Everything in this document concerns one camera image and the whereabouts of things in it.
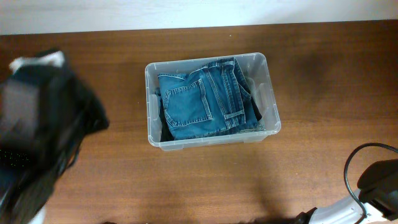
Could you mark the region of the clear plastic storage bin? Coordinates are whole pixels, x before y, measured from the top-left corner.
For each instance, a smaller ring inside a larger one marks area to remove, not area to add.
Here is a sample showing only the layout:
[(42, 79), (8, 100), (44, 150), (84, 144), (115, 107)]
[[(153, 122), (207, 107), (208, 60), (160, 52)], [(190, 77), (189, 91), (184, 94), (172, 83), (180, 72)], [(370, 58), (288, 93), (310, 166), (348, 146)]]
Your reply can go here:
[(271, 83), (266, 57), (259, 52), (234, 55), (243, 69), (248, 81), (252, 97), (262, 115), (260, 123), (264, 131), (230, 134), (208, 138), (187, 139), (178, 141), (162, 141), (162, 123), (159, 118), (160, 104), (155, 90), (159, 87), (158, 73), (188, 73), (208, 62), (224, 59), (223, 56), (176, 60), (168, 62), (153, 62), (146, 66), (146, 108), (148, 142), (164, 151), (173, 151), (188, 147), (210, 146), (216, 144), (232, 144), (235, 142), (257, 142), (277, 134), (281, 129), (281, 121), (274, 90)]

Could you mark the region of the dark blue jeans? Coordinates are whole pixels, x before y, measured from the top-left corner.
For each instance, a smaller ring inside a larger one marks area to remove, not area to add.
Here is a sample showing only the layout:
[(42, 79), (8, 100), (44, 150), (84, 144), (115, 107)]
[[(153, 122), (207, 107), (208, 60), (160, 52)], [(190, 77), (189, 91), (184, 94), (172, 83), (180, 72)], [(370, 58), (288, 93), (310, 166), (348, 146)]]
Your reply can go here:
[(157, 78), (163, 112), (175, 140), (264, 129), (234, 57), (209, 62), (190, 73), (160, 73)]

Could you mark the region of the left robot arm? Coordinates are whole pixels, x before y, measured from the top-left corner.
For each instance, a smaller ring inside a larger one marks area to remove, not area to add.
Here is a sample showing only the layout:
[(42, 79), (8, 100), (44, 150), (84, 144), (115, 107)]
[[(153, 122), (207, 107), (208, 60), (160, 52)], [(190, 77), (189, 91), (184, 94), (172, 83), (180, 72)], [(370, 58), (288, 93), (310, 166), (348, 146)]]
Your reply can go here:
[(109, 119), (61, 50), (19, 57), (9, 67), (1, 84), (1, 222), (41, 222), (84, 138), (107, 129)]

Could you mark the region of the black Nike garment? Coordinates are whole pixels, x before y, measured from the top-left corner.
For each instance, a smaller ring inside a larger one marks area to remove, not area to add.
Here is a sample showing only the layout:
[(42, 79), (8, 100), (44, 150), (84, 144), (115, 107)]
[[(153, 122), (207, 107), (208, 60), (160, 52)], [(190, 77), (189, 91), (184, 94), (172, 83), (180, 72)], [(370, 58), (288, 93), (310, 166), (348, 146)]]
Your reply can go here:
[(161, 111), (159, 114), (159, 118), (162, 122), (162, 130), (161, 130), (161, 137), (160, 137), (160, 141), (161, 142), (166, 142), (166, 141), (173, 141), (174, 137), (172, 135), (172, 133), (169, 130), (168, 124), (167, 124), (167, 120), (165, 118), (164, 112)]

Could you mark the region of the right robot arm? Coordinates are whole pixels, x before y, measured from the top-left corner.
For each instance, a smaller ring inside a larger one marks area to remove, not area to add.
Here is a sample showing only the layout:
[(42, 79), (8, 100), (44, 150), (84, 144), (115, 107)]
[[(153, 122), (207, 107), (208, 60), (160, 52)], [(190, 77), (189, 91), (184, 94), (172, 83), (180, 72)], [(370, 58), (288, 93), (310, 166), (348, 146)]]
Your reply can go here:
[(292, 223), (349, 224), (397, 219), (397, 159), (371, 164), (358, 179), (355, 191), (351, 190), (347, 178), (350, 162), (351, 159), (347, 159), (344, 168), (349, 196), (328, 207), (302, 212)]

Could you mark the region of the black shorts red waistband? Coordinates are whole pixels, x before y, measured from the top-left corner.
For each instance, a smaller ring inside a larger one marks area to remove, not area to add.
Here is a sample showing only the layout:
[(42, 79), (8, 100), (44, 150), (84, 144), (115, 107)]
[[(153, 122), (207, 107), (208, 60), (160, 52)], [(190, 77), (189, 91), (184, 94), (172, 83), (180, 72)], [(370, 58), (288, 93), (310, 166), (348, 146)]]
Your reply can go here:
[(256, 119), (258, 121), (260, 121), (262, 119), (262, 114), (260, 113), (259, 108), (257, 107), (257, 104), (254, 101), (253, 97), (251, 97), (251, 103), (252, 103), (252, 107), (253, 107), (253, 111), (254, 111), (254, 114), (256, 116)]

